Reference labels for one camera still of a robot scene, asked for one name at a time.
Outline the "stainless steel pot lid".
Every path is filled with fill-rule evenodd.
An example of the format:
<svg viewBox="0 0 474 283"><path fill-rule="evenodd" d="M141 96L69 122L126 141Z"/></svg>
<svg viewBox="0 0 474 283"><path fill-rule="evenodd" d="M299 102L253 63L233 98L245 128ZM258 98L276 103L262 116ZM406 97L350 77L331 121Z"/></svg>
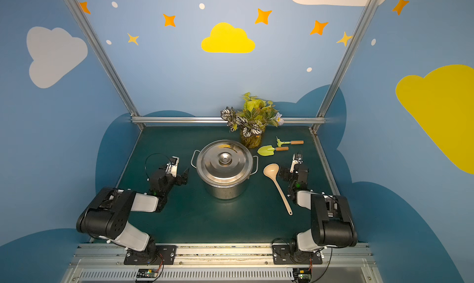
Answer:
<svg viewBox="0 0 474 283"><path fill-rule="evenodd" d="M213 186L232 186L245 181L255 165L251 152L241 143L219 140L199 151L195 166L200 178Z"/></svg>

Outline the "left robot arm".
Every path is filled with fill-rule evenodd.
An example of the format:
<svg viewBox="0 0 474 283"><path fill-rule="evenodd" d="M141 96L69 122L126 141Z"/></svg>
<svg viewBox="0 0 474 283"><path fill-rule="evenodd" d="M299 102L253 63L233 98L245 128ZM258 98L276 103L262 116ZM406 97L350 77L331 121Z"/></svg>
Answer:
<svg viewBox="0 0 474 283"><path fill-rule="evenodd" d="M128 221L132 212L160 213L171 189L187 184L188 169L182 175L173 174L171 170L160 167L149 180L147 194L111 187L101 189L78 218L77 231L125 248L125 265L173 264L175 247L167 246L164 251L160 250L150 234Z"/></svg>

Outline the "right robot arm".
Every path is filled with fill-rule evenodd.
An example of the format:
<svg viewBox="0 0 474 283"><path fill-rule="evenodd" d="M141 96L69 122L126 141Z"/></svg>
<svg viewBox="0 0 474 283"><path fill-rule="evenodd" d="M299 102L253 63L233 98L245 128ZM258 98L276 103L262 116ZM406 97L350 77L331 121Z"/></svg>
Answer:
<svg viewBox="0 0 474 283"><path fill-rule="evenodd" d="M309 169L304 164L281 168L278 175L289 183L288 196L301 208L308 209L310 228L295 234L290 242L290 259L295 263L311 260L328 248L354 247L357 231L346 197L315 193L308 188Z"/></svg>

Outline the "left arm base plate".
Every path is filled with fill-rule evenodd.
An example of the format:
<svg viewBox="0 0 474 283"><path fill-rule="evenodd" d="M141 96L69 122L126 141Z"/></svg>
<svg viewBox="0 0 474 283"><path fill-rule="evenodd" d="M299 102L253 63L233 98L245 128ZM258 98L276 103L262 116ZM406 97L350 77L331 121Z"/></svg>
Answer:
<svg viewBox="0 0 474 283"><path fill-rule="evenodd" d="M152 245L143 252L127 250L124 265L173 265L176 245Z"/></svg>

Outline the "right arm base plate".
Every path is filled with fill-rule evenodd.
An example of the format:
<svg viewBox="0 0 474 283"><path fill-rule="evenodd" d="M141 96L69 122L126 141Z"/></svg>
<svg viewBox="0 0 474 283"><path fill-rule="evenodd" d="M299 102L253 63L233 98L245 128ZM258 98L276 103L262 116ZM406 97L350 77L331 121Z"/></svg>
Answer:
<svg viewBox="0 0 474 283"><path fill-rule="evenodd" d="M271 246L274 264L322 264L320 252L303 252L297 247L277 243Z"/></svg>

